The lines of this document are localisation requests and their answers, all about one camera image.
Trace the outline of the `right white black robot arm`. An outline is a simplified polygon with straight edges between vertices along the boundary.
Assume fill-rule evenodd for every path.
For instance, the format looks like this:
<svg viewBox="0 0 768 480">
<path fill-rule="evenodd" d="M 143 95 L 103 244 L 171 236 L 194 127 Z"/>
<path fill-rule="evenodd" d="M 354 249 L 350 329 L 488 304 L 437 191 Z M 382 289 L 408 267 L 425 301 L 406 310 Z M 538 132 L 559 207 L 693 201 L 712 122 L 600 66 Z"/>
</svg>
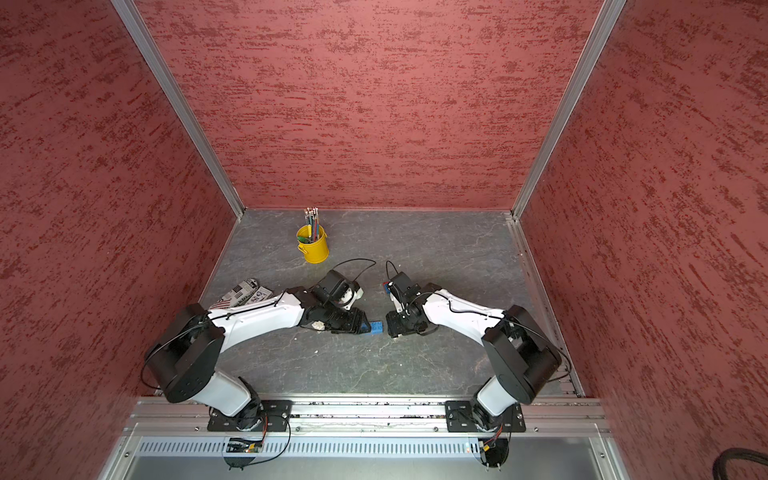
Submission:
<svg viewBox="0 0 768 480">
<path fill-rule="evenodd" d="M 560 350 L 521 306 L 484 307 L 445 289 L 423 291 L 417 284 L 401 288 L 390 281 L 385 289 L 394 304 L 387 322 L 396 337 L 425 335 L 434 325 L 484 348 L 493 376 L 470 401 L 473 421 L 483 430 L 495 428 L 513 405 L 531 404 L 562 365 Z"/>
</svg>

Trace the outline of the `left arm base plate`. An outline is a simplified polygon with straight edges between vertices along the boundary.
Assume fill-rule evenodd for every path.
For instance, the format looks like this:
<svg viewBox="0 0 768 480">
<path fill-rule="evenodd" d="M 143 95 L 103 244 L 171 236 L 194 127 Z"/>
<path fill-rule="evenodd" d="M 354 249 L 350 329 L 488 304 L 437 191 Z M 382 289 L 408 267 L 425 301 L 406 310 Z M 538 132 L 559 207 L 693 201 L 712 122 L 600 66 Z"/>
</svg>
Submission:
<svg viewBox="0 0 768 480">
<path fill-rule="evenodd" d="M 234 417 L 228 417 L 210 407 L 207 430 L 243 434 L 286 432 L 292 408 L 293 402 L 290 400 L 262 400 L 258 407 L 249 404 Z"/>
</svg>

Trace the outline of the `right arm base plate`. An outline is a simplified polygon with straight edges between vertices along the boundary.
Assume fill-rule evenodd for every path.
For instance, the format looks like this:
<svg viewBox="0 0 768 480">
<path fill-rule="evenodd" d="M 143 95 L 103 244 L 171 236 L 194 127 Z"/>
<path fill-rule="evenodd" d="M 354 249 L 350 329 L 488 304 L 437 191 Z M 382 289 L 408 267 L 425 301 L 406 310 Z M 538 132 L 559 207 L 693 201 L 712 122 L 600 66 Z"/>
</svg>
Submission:
<svg viewBox="0 0 768 480">
<path fill-rule="evenodd" d="M 474 401 L 447 401 L 444 404 L 449 432 L 523 433 L 526 431 L 521 405 L 514 403 L 500 415 L 493 416 Z"/>
</svg>

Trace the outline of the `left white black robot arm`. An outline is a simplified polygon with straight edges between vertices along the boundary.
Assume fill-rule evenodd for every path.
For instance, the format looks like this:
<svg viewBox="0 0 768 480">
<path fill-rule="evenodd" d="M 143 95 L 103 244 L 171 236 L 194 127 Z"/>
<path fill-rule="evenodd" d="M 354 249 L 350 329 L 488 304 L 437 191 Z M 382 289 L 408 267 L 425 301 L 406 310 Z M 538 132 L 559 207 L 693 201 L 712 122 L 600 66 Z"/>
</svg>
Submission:
<svg viewBox="0 0 768 480">
<path fill-rule="evenodd" d="M 370 330 L 365 313 L 354 306 L 363 296 L 358 283 L 328 291 L 295 287 L 275 298 L 231 309 L 207 310 L 199 304 L 182 309 L 145 356 L 142 370 L 151 373 L 170 403 L 192 400 L 251 430 L 263 418 L 255 389 L 218 365 L 220 355 L 267 333 L 307 327 L 330 333 L 361 334 Z"/>
</svg>

